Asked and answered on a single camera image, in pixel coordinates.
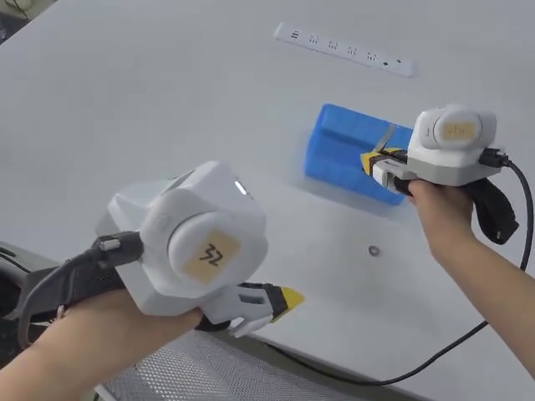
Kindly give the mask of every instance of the black connector plug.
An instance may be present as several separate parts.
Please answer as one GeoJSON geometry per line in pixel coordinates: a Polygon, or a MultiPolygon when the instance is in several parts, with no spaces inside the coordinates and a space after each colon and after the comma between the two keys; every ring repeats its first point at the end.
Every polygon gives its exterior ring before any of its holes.
{"type": "Polygon", "coordinates": [[[96,262],[103,269],[126,265],[143,255],[143,242],[137,231],[123,231],[111,236],[100,236],[91,250],[99,254],[96,262]]]}
{"type": "Polygon", "coordinates": [[[486,148],[479,156],[479,163],[499,169],[500,167],[508,167],[511,162],[509,157],[503,152],[503,150],[496,148],[486,148]]]}

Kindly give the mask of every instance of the power strip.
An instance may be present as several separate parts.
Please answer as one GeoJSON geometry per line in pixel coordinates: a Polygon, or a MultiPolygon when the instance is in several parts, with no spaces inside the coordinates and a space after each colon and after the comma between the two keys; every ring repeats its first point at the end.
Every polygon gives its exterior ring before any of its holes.
{"type": "Polygon", "coordinates": [[[329,56],[345,58],[346,60],[401,75],[402,77],[412,78],[416,74],[416,65],[413,61],[387,56],[356,44],[326,38],[323,35],[295,28],[288,23],[280,23],[278,25],[275,30],[275,38],[285,43],[308,48],[329,56]]]}

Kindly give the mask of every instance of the blue sponge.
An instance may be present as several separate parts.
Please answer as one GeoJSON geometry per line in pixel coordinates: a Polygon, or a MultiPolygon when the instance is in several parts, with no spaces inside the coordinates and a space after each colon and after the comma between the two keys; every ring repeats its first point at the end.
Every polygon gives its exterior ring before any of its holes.
{"type": "MultiPolygon", "coordinates": [[[[402,195],[386,190],[362,171],[360,155],[370,152],[390,122],[334,104],[324,104],[308,142],[304,171],[309,177],[399,205],[402,195]]],[[[395,126],[387,147],[407,149],[412,129],[395,126]]]]}

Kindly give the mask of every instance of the led light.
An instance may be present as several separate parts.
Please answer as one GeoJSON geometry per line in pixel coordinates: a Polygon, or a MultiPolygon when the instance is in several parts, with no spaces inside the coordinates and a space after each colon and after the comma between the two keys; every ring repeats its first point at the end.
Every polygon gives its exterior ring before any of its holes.
{"type": "Polygon", "coordinates": [[[242,192],[244,195],[247,195],[247,191],[245,190],[245,188],[243,188],[243,185],[240,181],[234,181],[234,184],[240,190],[240,192],[242,192]]]}

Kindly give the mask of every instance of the white table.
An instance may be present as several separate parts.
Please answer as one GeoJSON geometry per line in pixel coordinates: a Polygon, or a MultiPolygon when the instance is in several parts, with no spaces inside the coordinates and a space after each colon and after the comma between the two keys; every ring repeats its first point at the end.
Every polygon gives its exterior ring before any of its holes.
{"type": "MultiPolygon", "coordinates": [[[[0,48],[0,240],[64,259],[92,241],[120,187],[228,160],[268,214],[271,251],[254,278],[307,296],[257,335],[371,378],[403,373],[480,317],[428,256],[410,206],[310,183],[300,160],[324,103],[412,125],[459,102],[497,112],[498,140],[531,174],[535,6],[488,3],[63,0],[0,48]],[[414,59],[419,75],[277,42],[281,21],[414,59]]],[[[496,182],[523,222],[519,184],[496,182]]],[[[516,234],[501,251],[516,261],[522,243],[516,234]]],[[[535,394],[489,328],[397,388],[535,394]]]]}

